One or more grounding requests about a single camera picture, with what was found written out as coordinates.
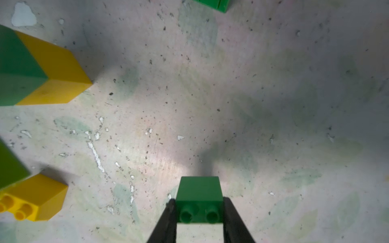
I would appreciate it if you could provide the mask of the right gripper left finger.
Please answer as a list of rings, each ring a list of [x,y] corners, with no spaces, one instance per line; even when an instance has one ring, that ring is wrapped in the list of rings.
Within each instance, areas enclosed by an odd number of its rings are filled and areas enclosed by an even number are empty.
[[[147,243],[176,243],[177,209],[175,199],[170,199],[152,231]]]

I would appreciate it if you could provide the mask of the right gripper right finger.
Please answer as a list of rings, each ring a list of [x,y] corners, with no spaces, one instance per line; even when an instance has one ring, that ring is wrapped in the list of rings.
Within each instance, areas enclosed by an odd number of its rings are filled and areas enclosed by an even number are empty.
[[[224,197],[223,206],[224,243],[255,243],[231,199]]]

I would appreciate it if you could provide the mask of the small green lego bottom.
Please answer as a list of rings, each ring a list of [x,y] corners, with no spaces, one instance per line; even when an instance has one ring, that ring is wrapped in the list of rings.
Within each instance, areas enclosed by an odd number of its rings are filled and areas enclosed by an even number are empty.
[[[217,176],[181,177],[175,201],[179,223],[223,222],[223,195]]]

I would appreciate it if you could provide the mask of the yellow lego bottom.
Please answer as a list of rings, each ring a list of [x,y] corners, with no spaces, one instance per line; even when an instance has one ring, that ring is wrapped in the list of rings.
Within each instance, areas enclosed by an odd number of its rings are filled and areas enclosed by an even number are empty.
[[[48,221],[63,207],[68,185],[37,174],[1,191],[1,213],[16,220]]]

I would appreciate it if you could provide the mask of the yellow lego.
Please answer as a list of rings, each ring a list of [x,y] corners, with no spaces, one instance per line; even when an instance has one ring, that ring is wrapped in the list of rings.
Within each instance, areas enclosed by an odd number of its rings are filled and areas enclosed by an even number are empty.
[[[47,80],[17,105],[65,104],[92,86],[71,51],[16,31]]]
[[[63,207],[68,185],[37,174],[1,191],[1,213],[16,220],[48,221]]]

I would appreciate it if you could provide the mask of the long green lego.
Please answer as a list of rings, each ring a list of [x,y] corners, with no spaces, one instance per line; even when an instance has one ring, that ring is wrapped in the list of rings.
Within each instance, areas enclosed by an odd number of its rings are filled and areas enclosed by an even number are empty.
[[[16,32],[1,26],[1,106],[13,106],[48,79]]]

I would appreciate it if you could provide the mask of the long lime lego brick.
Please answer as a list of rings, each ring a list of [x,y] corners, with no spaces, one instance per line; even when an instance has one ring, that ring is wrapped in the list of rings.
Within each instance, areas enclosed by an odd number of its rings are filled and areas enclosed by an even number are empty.
[[[1,140],[1,190],[30,176],[30,171]]]

